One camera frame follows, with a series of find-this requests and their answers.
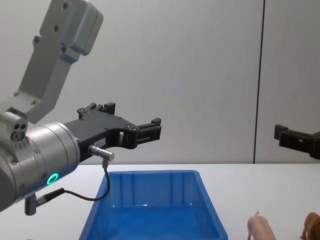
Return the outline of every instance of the green led ring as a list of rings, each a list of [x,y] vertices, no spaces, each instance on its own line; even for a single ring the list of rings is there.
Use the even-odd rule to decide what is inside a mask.
[[[55,172],[48,178],[48,181],[46,181],[46,184],[47,185],[53,184],[55,181],[57,181],[58,178],[59,178],[59,174]]]

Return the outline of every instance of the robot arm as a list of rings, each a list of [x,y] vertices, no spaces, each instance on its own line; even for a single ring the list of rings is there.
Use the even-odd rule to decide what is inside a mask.
[[[134,125],[114,115],[114,103],[92,103],[78,109],[75,121],[28,129],[28,121],[36,123],[55,107],[71,65],[90,53],[102,21],[85,0],[51,1],[21,85],[0,104],[0,211],[23,199],[35,206],[36,191],[80,162],[93,155],[112,160],[106,148],[134,149],[160,138],[159,118]]]

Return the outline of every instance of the silver cylinder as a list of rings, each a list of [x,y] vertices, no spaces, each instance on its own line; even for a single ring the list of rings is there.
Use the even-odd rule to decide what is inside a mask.
[[[0,211],[76,169],[80,161],[77,139],[60,123],[49,123],[26,132],[26,138],[0,149]]]

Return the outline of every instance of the black cable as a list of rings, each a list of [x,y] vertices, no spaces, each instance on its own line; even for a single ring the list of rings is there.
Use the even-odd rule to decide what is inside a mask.
[[[100,201],[100,200],[104,199],[108,195],[108,193],[110,191],[110,177],[109,177],[107,168],[104,167],[103,169],[104,169],[104,174],[105,174],[105,177],[106,177],[107,188],[106,188],[106,192],[102,196],[97,197],[97,198],[90,198],[90,197],[82,196],[80,194],[77,194],[77,193],[75,193],[73,191],[69,191],[69,190],[64,190],[64,193],[71,194],[73,196],[76,196],[76,197],[78,197],[80,199],[87,200],[87,201],[94,201],[95,202],[95,201]]]

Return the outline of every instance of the black bracket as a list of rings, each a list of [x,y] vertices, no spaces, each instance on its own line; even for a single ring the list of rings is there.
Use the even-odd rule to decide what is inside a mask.
[[[78,120],[65,124],[78,140],[81,160],[92,155],[88,153],[90,145],[101,149],[120,147],[134,149],[160,139],[161,119],[155,118],[148,124],[135,125],[115,115],[116,104],[113,102],[101,105],[91,103],[77,109]]]
[[[320,132],[308,134],[275,125],[274,138],[279,140],[281,147],[308,153],[310,157],[320,160]]]

